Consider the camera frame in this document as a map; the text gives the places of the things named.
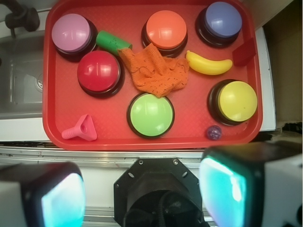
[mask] sink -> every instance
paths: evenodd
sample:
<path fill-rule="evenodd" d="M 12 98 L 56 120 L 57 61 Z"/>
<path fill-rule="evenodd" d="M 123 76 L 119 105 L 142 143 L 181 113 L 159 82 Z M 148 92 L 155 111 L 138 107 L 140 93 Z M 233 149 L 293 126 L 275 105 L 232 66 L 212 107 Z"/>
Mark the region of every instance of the sink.
<path fill-rule="evenodd" d="M 42 117 L 44 31 L 0 39 L 0 120 Z"/>

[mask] green button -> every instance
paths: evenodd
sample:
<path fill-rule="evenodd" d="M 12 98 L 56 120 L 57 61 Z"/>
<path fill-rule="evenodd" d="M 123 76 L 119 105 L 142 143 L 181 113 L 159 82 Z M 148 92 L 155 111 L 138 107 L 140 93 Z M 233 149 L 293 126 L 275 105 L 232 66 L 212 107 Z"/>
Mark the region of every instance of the green button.
<path fill-rule="evenodd" d="M 174 122 L 174 108 L 166 98 L 157 98 L 148 93 L 135 97 L 128 109 L 131 129 L 142 137 L 159 137 L 165 134 Z"/>

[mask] drain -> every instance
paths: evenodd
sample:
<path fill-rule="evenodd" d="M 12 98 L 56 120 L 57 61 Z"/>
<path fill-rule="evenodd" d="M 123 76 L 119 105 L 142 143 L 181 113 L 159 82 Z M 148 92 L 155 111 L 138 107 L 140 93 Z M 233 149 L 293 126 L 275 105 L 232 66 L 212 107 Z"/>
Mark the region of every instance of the drain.
<path fill-rule="evenodd" d="M 42 92 L 42 90 L 43 90 L 43 74 L 42 73 L 36 79 L 35 87 L 39 92 Z"/>

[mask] orange cloth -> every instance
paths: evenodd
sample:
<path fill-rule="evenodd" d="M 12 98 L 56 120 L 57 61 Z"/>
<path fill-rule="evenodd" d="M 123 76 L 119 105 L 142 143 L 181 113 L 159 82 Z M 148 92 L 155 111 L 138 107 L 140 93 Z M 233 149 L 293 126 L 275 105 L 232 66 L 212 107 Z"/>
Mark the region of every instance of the orange cloth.
<path fill-rule="evenodd" d="M 128 48 L 118 53 L 140 91 L 163 97 L 187 84 L 187 60 L 162 57 L 153 44 L 137 54 Z"/>

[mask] pink button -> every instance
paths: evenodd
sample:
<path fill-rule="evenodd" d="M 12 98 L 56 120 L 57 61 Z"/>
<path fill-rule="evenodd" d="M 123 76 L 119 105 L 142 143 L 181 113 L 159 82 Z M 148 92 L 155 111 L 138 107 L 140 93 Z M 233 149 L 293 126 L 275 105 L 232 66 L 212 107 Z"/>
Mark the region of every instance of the pink button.
<path fill-rule="evenodd" d="M 67 14 L 53 26 L 53 43 L 64 52 L 76 52 L 90 41 L 90 27 L 87 19 L 78 14 Z"/>
<path fill-rule="evenodd" d="M 106 51 L 90 52 L 78 64 L 78 80 L 90 91 L 107 91 L 117 84 L 119 77 L 118 61 Z"/>

